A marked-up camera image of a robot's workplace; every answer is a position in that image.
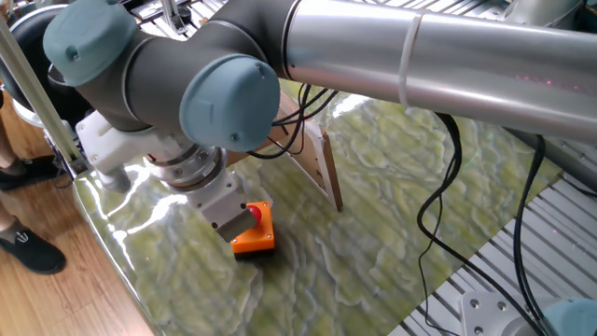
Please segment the table top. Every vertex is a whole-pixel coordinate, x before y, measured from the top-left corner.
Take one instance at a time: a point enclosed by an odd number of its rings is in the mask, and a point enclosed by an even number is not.
[[[546,315],[550,305],[562,300],[586,298],[597,300],[597,202],[576,188],[589,190],[570,175],[550,185],[528,202],[522,217],[522,259],[530,289]],[[515,220],[510,220],[487,244],[482,246],[469,261],[489,274],[493,280],[510,293],[523,306],[518,279],[512,262]],[[491,300],[480,304],[481,310],[471,314],[471,300],[497,295],[506,310],[493,306]],[[501,335],[499,329],[509,318],[519,317],[507,309],[506,299],[497,290],[476,276],[470,268],[463,267],[453,273],[428,300],[428,321],[458,335],[476,335],[476,328],[485,335]],[[440,336],[437,329],[429,327],[423,313],[424,302],[405,318],[390,336]],[[560,335],[573,332],[559,331]]]
[[[296,95],[296,86],[285,90]],[[429,111],[347,93],[318,121],[332,141],[341,213],[284,157],[231,167],[248,202],[273,204],[269,259],[235,261],[140,159],[126,167],[124,195],[103,189],[95,173],[76,180],[81,212],[158,333],[385,335],[423,300],[417,258],[427,240],[415,218],[440,184],[451,139]],[[439,234],[470,257],[513,218],[533,151],[499,127],[457,121],[463,169],[444,196]],[[559,172],[546,161],[533,195]],[[458,266],[433,249],[429,290]]]

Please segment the white cable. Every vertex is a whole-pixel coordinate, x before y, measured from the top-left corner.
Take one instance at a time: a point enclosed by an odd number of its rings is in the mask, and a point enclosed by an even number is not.
[[[10,18],[14,14],[15,2],[14,0],[8,0],[8,17]]]
[[[412,47],[414,40],[417,37],[419,26],[421,25],[421,19],[425,14],[424,10],[417,11],[415,16],[410,22],[407,36],[404,40],[404,46],[402,47],[402,56],[400,57],[400,68],[398,69],[398,99],[400,103],[406,107],[409,106],[407,99],[407,71],[409,70],[410,54],[412,53]]]

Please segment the marble-patterned surface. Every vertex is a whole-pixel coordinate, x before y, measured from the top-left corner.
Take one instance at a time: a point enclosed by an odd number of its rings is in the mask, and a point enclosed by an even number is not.
[[[76,181],[82,211],[159,333],[385,335],[423,300],[417,258],[427,241],[415,218],[451,157],[445,129],[428,111],[353,94],[339,95],[319,121],[333,141],[341,213],[286,158],[233,166],[248,202],[273,202],[270,259],[236,262],[141,160],[127,167],[126,195],[102,189],[95,174]],[[496,126],[457,121],[465,158],[439,235],[471,256],[513,218],[533,151]],[[533,194],[559,172],[545,162]],[[436,213],[434,205],[429,226]],[[432,248],[430,290],[458,266]]]

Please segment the orange object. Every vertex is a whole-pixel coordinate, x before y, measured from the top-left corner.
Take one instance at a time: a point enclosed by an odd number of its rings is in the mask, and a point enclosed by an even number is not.
[[[232,252],[236,259],[257,257],[263,253],[272,252],[275,247],[270,203],[248,203],[247,207],[256,218],[257,224],[232,240]]]

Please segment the black sneaker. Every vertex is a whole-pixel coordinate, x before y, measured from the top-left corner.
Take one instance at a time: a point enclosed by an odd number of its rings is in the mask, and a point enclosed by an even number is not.
[[[56,178],[59,174],[59,169],[54,165],[53,156],[39,157],[31,161],[23,160],[22,162],[26,170],[23,175],[15,176],[0,172],[0,190],[9,191],[30,186]]]
[[[58,273],[66,264],[66,257],[61,250],[29,229],[17,231],[14,244],[0,238],[0,248],[13,255],[34,273]]]

